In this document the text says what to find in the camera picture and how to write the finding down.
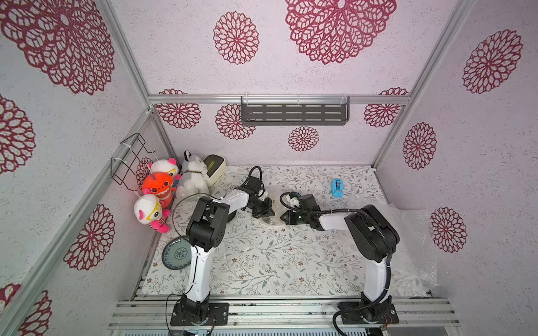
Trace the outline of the clear bubble wrap sheet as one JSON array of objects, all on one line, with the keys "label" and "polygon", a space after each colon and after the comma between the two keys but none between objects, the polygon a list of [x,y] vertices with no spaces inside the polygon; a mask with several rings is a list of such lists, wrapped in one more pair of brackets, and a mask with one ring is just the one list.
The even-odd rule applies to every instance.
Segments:
[{"label": "clear bubble wrap sheet", "polygon": [[[284,208],[293,209],[289,201],[291,193],[283,193],[280,203]],[[366,200],[357,200],[355,205],[361,208],[367,206]],[[437,258],[432,244],[427,241],[426,235],[420,232],[427,226],[427,213],[420,210],[401,210],[392,204],[374,204],[381,210],[385,218],[394,226],[400,237],[396,245],[396,252],[392,257],[391,267],[412,269],[427,288],[437,285]]]}]

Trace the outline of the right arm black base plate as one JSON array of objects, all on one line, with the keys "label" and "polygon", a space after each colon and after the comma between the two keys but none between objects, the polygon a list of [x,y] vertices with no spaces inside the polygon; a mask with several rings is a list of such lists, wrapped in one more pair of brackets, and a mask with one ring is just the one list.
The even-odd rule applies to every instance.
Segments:
[{"label": "right arm black base plate", "polygon": [[399,323],[399,317],[396,313],[396,308],[392,303],[392,296],[388,297],[375,305],[364,308],[370,304],[366,296],[361,297],[360,302],[344,301],[338,304],[340,312],[343,312],[341,316],[342,322],[345,325],[352,324],[397,324]]}]

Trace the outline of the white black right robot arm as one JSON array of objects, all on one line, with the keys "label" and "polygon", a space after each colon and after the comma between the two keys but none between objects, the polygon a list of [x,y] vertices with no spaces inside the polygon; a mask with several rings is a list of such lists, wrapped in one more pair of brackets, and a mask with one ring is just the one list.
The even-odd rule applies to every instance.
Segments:
[{"label": "white black right robot arm", "polygon": [[378,207],[368,204],[361,209],[290,209],[280,219],[286,225],[307,224],[314,230],[349,232],[357,249],[367,260],[362,291],[367,303],[378,305],[388,299],[392,257],[400,237]]}]

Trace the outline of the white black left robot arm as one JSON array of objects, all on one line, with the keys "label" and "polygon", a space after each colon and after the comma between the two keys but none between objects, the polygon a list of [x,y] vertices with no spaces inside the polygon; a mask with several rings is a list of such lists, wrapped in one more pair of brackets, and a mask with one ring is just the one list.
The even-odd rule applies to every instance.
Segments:
[{"label": "white black left robot arm", "polygon": [[184,293],[187,299],[203,302],[209,297],[213,254],[237,212],[249,209],[253,218],[269,218],[275,215],[272,204],[264,189],[248,191],[243,187],[233,189],[222,199],[203,196],[198,200],[186,229],[193,261]]}]

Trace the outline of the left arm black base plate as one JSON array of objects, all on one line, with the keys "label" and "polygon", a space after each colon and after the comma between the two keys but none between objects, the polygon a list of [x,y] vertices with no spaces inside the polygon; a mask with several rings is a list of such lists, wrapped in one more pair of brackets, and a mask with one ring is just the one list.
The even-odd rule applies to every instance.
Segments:
[{"label": "left arm black base plate", "polygon": [[170,320],[171,326],[226,326],[230,305],[215,303],[206,298],[195,302],[182,295],[175,304]]}]

